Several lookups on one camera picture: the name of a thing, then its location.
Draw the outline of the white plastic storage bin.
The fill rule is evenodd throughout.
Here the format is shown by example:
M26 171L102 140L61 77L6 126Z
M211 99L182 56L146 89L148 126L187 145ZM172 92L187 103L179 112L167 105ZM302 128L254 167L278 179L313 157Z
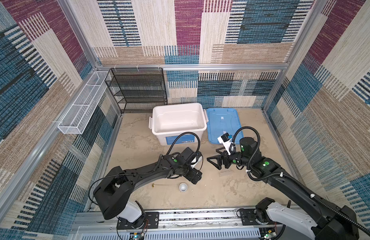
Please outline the white plastic storage bin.
M170 146L184 132L201 139L208 121L206 110L199 103L158 106L149 118L149 129L162 146Z

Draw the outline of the small white porcelain dish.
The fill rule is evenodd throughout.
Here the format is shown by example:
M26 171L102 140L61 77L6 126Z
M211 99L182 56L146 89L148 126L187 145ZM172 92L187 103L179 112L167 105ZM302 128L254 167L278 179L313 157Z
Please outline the small white porcelain dish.
M187 190L188 190L188 185L186 184L186 183L181 183L180 185L179 185L179 190L181 191L181 192L186 192Z

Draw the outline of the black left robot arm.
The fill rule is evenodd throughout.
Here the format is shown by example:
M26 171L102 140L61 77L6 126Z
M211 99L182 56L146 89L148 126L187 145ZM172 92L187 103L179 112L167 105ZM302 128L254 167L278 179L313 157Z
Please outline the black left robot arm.
M186 148L181 153L171 154L177 141L191 135L198 142L195 151ZM130 223L142 218L143 209L139 203L131 203L130 195L137 189L159 179L176 179L184 177L193 185L202 178L201 170L194 168L203 156L200 152L201 141L197 134L184 132L177 136L165 155L160 155L155 163L136 168L122 170L114 167L110 172L96 180L89 188L89 199L100 208L103 218L111 220L122 218Z

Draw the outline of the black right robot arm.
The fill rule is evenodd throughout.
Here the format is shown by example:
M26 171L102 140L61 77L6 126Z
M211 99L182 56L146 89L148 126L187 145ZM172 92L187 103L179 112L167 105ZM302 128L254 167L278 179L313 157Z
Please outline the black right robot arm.
M237 145L237 135L246 129L253 131L256 138L244 137ZM261 137L255 128L241 127L232 136L225 133L219 137L219 142L223 147L216 150L218 155L207 158L209 163L218 170L236 165L239 170L245 170L252 181L272 186L304 210L301 214L283 209L275 200L264 198L256 206L257 220L261 224L278 222L313 240L357 240L359 232L370 237L370 231L358 223L354 210L348 206L340 208L322 198L280 164L262 156Z

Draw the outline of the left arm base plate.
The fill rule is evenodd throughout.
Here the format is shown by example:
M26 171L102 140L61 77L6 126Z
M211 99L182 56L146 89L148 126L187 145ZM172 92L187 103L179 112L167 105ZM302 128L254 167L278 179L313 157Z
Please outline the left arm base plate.
M159 212L145 212L134 222L119 218L117 230L138 230L138 229L157 229L159 225Z

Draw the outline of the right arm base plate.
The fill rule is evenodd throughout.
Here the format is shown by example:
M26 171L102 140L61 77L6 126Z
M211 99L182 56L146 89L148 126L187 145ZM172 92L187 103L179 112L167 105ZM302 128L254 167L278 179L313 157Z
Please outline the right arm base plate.
M255 211L256 209L240 208L236 211L236 216L241 220L243 226L283 226L283 224L271 220L259 220Z

